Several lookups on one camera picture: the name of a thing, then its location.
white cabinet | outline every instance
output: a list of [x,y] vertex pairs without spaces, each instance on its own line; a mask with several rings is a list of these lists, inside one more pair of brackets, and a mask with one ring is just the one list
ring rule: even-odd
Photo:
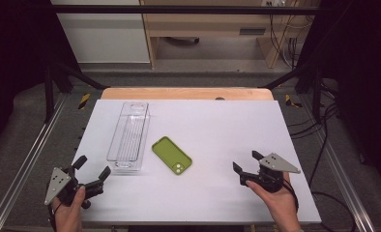
[[[139,5],[137,0],[51,0],[53,5]],[[141,14],[58,14],[78,63],[150,63]]]

wooden cabinet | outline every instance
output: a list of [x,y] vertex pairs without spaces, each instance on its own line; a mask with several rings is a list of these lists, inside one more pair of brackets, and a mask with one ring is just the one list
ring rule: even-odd
[[[310,3],[314,6],[316,2],[287,0],[285,6],[303,7]],[[263,5],[262,0],[141,0],[140,3],[153,6]],[[277,42],[282,48],[286,38],[305,38],[311,25],[311,20],[301,15],[274,15],[271,19],[270,15],[252,14],[144,14],[143,18],[153,67],[160,37],[256,37],[268,67],[273,68],[279,56],[278,46],[273,44]]]

finger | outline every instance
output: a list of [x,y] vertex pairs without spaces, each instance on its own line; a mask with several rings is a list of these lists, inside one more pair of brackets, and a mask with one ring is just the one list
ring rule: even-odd
[[73,198],[73,205],[81,207],[82,202],[85,200],[85,186],[81,186]]
[[79,217],[82,202],[85,199],[85,186],[81,186],[73,198],[73,204],[71,204],[70,218]]
[[54,199],[52,199],[52,201],[51,201],[52,209],[57,208],[60,204],[61,204],[61,201],[60,201],[60,199],[58,199],[58,197],[54,197]]
[[253,181],[246,181],[248,187],[254,191],[258,196],[263,197],[266,190]]
[[286,180],[288,183],[290,183],[290,176],[288,172],[283,172],[283,178]]

aluminum rail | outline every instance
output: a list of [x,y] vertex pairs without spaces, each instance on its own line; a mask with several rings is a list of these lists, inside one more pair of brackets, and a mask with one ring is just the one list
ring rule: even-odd
[[[301,95],[300,98],[302,100],[302,103],[304,104],[304,108],[307,111],[308,116],[310,116],[311,118],[312,112],[310,110],[310,99],[306,95]],[[316,134],[320,144],[322,144],[323,139],[326,136],[324,129],[318,130]],[[327,162],[330,168],[332,169],[332,173],[335,176],[338,187],[341,190],[341,193],[344,197],[344,200],[347,203],[349,210],[353,213],[354,219],[356,220],[356,224],[359,230],[361,232],[375,232],[375,228],[371,222],[371,219],[369,218],[368,213],[366,212],[366,209],[363,206],[363,203],[356,192],[356,189],[351,183],[349,176],[347,175],[343,166],[341,165],[341,162],[339,161],[339,158],[337,157],[337,154],[335,153],[332,144],[329,142],[329,139],[327,140],[325,149],[325,156]]]
[[44,145],[51,134],[52,129],[54,128],[57,119],[68,99],[69,95],[61,94],[57,103],[54,115],[51,120],[43,125],[43,128],[40,131],[37,139],[35,140],[31,150],[29,151],[27,157],[25,158],[24,163],[19,168],[15,179],[7,190],[6,195],[0,202],[0,230],[3,228],[4,222],[6,221],[12,207],[14,206],[16,200],[18,199],[19,194],[21,193],[22,188],[25,185],[25,182],[28,179],[33,166],[37,161]]

human hand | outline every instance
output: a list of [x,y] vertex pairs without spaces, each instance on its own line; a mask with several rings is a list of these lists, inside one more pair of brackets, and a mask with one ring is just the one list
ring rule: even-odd
[[85,199],[85,186],[81,186],[73,198],[70,207],[62,205],[58,198],[52,202],[55,212],[55,224],[57,232],[80,232],[82,231],[81,205]]
[[[283,178],[290,183],[289,174],[283,173]],[[301,230],[296,213],[296,205],[293,195],[285,187],[270,193],[253,181],[246,184],[265,202],[278,229],[283,232],[296,232]]]

